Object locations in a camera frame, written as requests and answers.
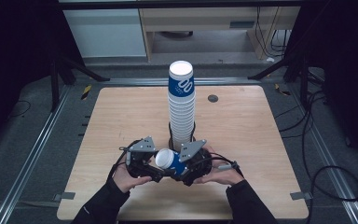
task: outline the white paper cup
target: white paper cup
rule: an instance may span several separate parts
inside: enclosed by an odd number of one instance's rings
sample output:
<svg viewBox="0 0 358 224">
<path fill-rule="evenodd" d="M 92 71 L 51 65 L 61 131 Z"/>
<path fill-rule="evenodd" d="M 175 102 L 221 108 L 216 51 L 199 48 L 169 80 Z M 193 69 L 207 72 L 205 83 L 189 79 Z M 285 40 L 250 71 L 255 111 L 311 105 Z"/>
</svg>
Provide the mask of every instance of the white paper cup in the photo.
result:
<svg viewBox="0 0 358 224">
<path fill-rule="evenodd" d="M 169 98 L 178 103 L 191 100 L 194 97 L 193 66 L 185 61 L 177 61 L 170 65 L 168 80 Z"/>
</svg>

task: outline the cable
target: cable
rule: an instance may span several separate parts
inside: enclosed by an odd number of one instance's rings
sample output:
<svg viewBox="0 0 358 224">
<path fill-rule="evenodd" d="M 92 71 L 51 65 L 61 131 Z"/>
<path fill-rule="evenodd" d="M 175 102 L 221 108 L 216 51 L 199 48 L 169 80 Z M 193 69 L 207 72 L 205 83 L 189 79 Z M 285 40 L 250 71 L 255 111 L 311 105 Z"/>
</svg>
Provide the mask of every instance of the cable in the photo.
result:
<svg viewBox="0 0 358 224">
<path fill-rule="evenodd" d="M 226 157 L 224 157 L 220 154 L 217 154 L 217 153 L 210 153 L 210 154 L 217 155 L 219 157 L 209 157 L 209 158 L 205 158 L 200 161 L 196 161 L 193 164 L 191 164 L 190 166 L 188 166 L 187 169 L 191 170 L 191 169 L 195 168 L 197 165 L 202 164 L 206 161 L 226 161 L 232 166 L 233 169 L 235 169 L 238 172 L 238 174 L 240 174 L 243 177 L 243 173 L 240 169 L 240 166 L 235 161 L 231 161 L 231 160 L 227 159 Z"/>
<path fill-rule="evenodd" d="M 264 40 L 264 36 L 263 36 L 263 32 L 261 30 L 261 26 L 260 26 L 260 7 L 257 7 L 256 9 L 256 23 L 255 23 L 255 38 L 258 42 L 258 44 L 261 46 L 261 49 L 263 50 L 264 54 L 266 54 L 267 56 L 269 57 L 279 57 L 279 56 L 282 56 L 282 55 L 275 55 L 275 54 L 271 54 L 269 53 L 269 51 L 267 50 L 267 46 L 266 46 L 266 41 Z M 262 39 L 262 42 L 260 42 L 260 39 L 258 38 L 257 36 L 257 27 L 260 31 L 260 35 L 261 35 L 261 39 Z"/>
<path fill-rule="evenodd" d="M 306 106 L 307 108 L 307 119 L 306 119 L 306 122 L 304 124 L 304 127 L 303 127 L 303 131 L 302 131 L 302 137 L 301 137 L 301 152 L 302 152 L 302 161 L 303 161 L 303 164 L 304 164 L 304 168 L 306 170 L 306 173 L 307 173 L 307 176 L 308 178 L 310 179 L 311 181 L 311 186 L 310 186 L 310 193 L 313 195 L 313 192 L 316 189 L 318 189 L 322 194 L 326 195 L 327 197 L 330 197 L 332 199 L 336 199 L 336 200 L 340 200 L 340 201 L 344 201 L 344 202 L 356 202 L 358 201 L 358 195 L 355 196 L 354 198 L 342 198 L 342 197 L 338 197 L 332 193 L 329 193 L 327 192 L 327 190 L 323 189 L 322 187 L 318 186 L 316 184 L 316 179 L 318 177 L 318 175 L 324 171 L 324 170 L 327 170 L 327 169 L 338 169 L 338 170 L 341 170 L 341 171 L 344 171 L 347 175 L 349 175 L 353 180 L 355 180 L 355 182 L 357 183 L 358 185 L 358 178 L 352 174 L 349 170 L 343 168 L 343 167 L 340 167 L 340 166 L 336 166 L 336 165 L 327 165 L 327 166 L 323 166 L 322 168 L 320 168 L 316 173 L 315 175 L 311 175 L 310 174 L 310 170 L 309 170 L 309 167 L 307 165 L 307 160 L 306 160 L 306 156 L 305 156 L 305 135 L 306 135 L 306 130 L 307 130 L 307 126 L 309 126 L 309 122 L 310 122 L 310 118 L 312 117 L 312 113 L 311 113 L 311 110 L 312 110 L 312 104 L 314 102 L 316 102 L 317 100 L 315 100 L 315 96 L 320 93 L 320 91 L 317 91 L 315 93 L 312 94 L 312 96 L 309 98 L 308 100 L 308 105 Z M 310 199 L 310 210 L 309 210 L 309 216 L 307 218 L 307 224 L 310 223 L 310 219 L 312 217 L 312 211 L 313 211 L 313 199 Z"/>
<path fill-rule="evenodd" d="M 23 115 L 23 114 L 25 114 L 25 113 L 31 108 L 31 103 L 30 103 L 29 101 L 23 100 L 23 101 L 18 101 L 17 103 L 27 103 L 27 104 L 28 104 L 28 108 L 26 108 L 25 111 L 21 112 L 20 114 L 16 114 L 16 115 L 11 115 L 11 116 L 9 116 L 9 117 L 8 117 L 9 119 Z"/>
</svg>

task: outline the floor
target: floor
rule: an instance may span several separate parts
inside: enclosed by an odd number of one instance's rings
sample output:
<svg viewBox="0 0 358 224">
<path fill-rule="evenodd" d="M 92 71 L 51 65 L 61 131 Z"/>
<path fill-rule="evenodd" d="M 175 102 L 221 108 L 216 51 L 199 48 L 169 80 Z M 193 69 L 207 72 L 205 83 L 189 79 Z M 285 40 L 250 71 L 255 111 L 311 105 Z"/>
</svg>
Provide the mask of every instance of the floor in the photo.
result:
<svg viewBox="0 0 358 224">
<path fill-rule="evenodd" d="M 283 34 L 280 31 L 273 39 L 273 48 L 281 48 Z M 148 63 L 127 61 L 103 66 L 88 64 L 88 68 L 105 77 L 116 80 L 132 78 L 132 81 L 140 80 L 140 85 L 144 81 L 145 85 L 147 78 L 158 80 L 166 77 L 167 66 L 171 62 L 186 60 L 194 64 L 195 71 L 198 72 L 195 76 L 200 83 L 203 78 L 212 78 L 214 81 L 226 79 L 235 81 L 235 84 L 262 86 L 279 129 L 285 129 L 304 117 L 304 111 L 298 105 L 298 85 L 296 82 L 283 81 L 284 67 L 256 83 L 246 79 L 273 64 L 267 58 L 258 60 L 255 57 L 246 31 L 194 32 L 192 36 L 161 33 L 157 34 L 155 41 L 153 57 Z M 272 51 L 271 46 L 268 46 L 268 52 Z M 274 51 L 273 54 L 279 55 L 280 52 Z M 277 62 L 281 56 L 272 59 Z M 324 75 L 321 69 L 312 68 L 312 71 L 321 77 Z M 60 113 L 56 114 L 56 121 L 47 122 L 53 114 L 50 113 L 49 79 L 43 78 L 22 90 L 19 102 L 0 132 L 0 211 L 7 212 L 7 215 L 0 214 L 3 223 L 67 223 L 57 219 L 58 203 L 52 198 L 64 192 L 98 91 L 106 86 L 120 85 L 96 83 L 80 72 L 75 73 L 75 85 L 60 86 L 61 93 L 67 94 L 65 104 L 60 108 Z M 92 85 L 91 91 L 87 99 L 81 100 L 83 90 L 89 84 Z M 319 85 L 310 83 L 311 92 L 319 89 Z M 303 123 L 287 132 L 281 132 L 298 183 L 304 192 L 310 191 L 310 180 L 301 160 L 303 153 L 312 174 L 320 167 L 334 163 L 350 170 L 358 178 L 358 150 L 346 146 L 345 134 L 325 103 L 323 95 L 321 97 L 312 109 L 313 125 L 306 129 L 304 151 L 301 150 Z M 46 125 L 51 125 L 52 129 L 48 130 Z M 45 133 L 47 139 L 40 139 L 41 133 Z M 338 174 L 336 171 L 324 172 L 318 177 L 318 185 L 335 195 L 337 192 L 338 195 L 358 193 L 356 181 L 351 176 Z M 5 201 L 8 198 L 17 203 L 9 208 L 3 207 L 2 205 L 10 204 Z M 311 223 L 358 223 L 358 214 L 351 214 L 353 211 L 358 213 L 358 202 L 335 200 L 319 190 L 315 190 L 313 198 Z M 305 223 L 306 220 L 279 222 L 292 224 Z"/>
</svg>

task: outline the aluminum rail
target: aluminum rail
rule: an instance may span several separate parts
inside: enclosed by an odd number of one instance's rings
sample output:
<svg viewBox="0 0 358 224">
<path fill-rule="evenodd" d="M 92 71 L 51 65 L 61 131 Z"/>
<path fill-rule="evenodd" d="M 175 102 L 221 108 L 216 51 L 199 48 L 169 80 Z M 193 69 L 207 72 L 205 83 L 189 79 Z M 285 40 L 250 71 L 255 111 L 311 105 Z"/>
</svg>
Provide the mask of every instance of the aluminum rail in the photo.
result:
<svg viewBox="0 0 358 224">
<path fill-rule="evenodd" d="M 243 85 L 259 84 L 261 81 L 249 80 L 247 77 L 196 77 L 196 85 Z M 167 78 L 111 78 L 110 81 L 100 82 L 102 85 L 113 86 L 167 86 Z"/>
<path fill-rule="evenodd" d="M 293 84 L 288 85 L 290 92 L 298 92 L 294 90 Z M 298 105 L 301 105 L 298 95 L 294 94 L 296 102 Z M 300 107 L 303 115 L 305 114 L 304 108 Z M 311 137 L 313 143 L 318 150 L 319 155 L 321 156 L 322 162 L 325 166 L 327 165 L 335 165 L 337 166 L 337 162 L 334 160 L 333 155 L 330 153 L 324 139 L 322 138 L 321 133 L 319 132 L 316 125 L 310 126 Z M 331 181 L 337 191 L 337 194 L 341 198 L 354 198 L 353 191 L 351 190 L 351 186 L 348 184 L 344 174 L 340 170 L 327 170 L 327 173 L 330 176 Z M 343 201 L 343 206 L 348 213 L 348 216 L 351 219 L 353 224 L 358 224 L 358 202 L 345 202 Z"/>
<path fill-rule="evenodd" d="M 178 8 L 178 7 L 303 7 L 326 2 L 325 0 L 165 0 L 120 2 L 65 2 L 40 4 L 61 10 Z"/>
<path fill-rule="evenodd" d="M 61 102 L 58 104 L 57 109 L 51 112 L 48 116 L 48 120 L 46 121 L 42 132 L 39 134 L 27 160 L 23 164 L 16 181 L 14 182 L 6 198 L 0 205 L 0 223 L 7 223 L 11 213 L 13 212 L 14 207 L 19 201 L 22 191 L 25 188 L 25 185 L 39 159 L 40 154 L 43 151 L 46 142 L 48 141 L 48 137 L 51 134 L 51 131 L 57 121 L 57 118 L 62 112 L 62 108 L 66 102 L 69 90 L 71 90 L 71 86 L 63 87 Z"/>
</svg>

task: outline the wooden table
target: wooden table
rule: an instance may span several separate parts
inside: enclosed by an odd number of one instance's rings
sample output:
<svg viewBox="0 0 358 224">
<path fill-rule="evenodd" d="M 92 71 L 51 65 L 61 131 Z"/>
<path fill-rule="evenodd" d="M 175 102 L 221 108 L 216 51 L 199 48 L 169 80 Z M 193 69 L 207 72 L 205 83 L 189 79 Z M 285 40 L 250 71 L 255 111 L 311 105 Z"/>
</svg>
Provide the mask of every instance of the wooden table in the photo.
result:
<svg viewBox="0 0 358 224">
<path fill-rule="evenodd" d="M 121 153 L 133 140 L 151 135 L 157 149 L 168 147 L 167 87 L 102 89 L 62 199 L 59 219 L 73 219 L 104 184 Z M 259 86 L 197 86 L 195 137 L 235 160 L 246 179 L 276 218 L 305 218 L 293 168 Z M 216 103 L 208 101 L 215 94 Z M 227 186 L 216 183 L 187 187 L 169 177 L 131 190 L 119 220 L 232 219 Z"/>
</svg>

